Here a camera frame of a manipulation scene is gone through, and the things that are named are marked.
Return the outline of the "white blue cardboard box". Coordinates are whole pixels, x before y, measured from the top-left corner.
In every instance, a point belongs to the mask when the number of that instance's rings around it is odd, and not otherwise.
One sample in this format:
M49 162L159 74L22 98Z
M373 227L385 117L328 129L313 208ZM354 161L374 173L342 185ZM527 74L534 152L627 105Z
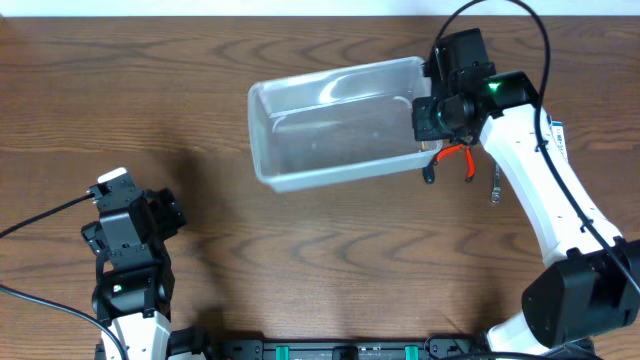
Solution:
M563 155L565 160L568 160L563 123L561 121L553 120L551 116L547 116L547 122L559 152Z

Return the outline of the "clear plastic container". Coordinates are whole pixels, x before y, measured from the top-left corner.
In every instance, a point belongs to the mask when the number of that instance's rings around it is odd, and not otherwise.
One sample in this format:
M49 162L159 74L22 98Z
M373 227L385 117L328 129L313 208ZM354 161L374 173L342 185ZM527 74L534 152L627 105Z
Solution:
M412 103L431 90L423 63L413 56L254 84L257 179L285 193L426 167L442 143L414 137Z

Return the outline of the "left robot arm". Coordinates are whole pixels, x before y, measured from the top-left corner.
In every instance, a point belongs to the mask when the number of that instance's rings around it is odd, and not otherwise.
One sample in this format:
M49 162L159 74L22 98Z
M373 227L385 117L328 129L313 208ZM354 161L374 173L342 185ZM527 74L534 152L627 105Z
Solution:
M124 168L89 188L99 219L81 229L96 256L92 307L107 359L165 359L175 277L165 241L186 224L172 192L143 190Z

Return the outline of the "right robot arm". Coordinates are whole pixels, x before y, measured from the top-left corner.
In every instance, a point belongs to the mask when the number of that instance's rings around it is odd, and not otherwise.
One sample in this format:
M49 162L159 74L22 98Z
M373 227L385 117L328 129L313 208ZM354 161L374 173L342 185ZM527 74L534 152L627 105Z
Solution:
M639 245L597 208L572 170L520 71L498 73L477 29L438 39L412 104L419 141L481 145L510 182L536 235L543 273L521 310L489 329L493 354L566 355L583 339L631 325L639 313Z

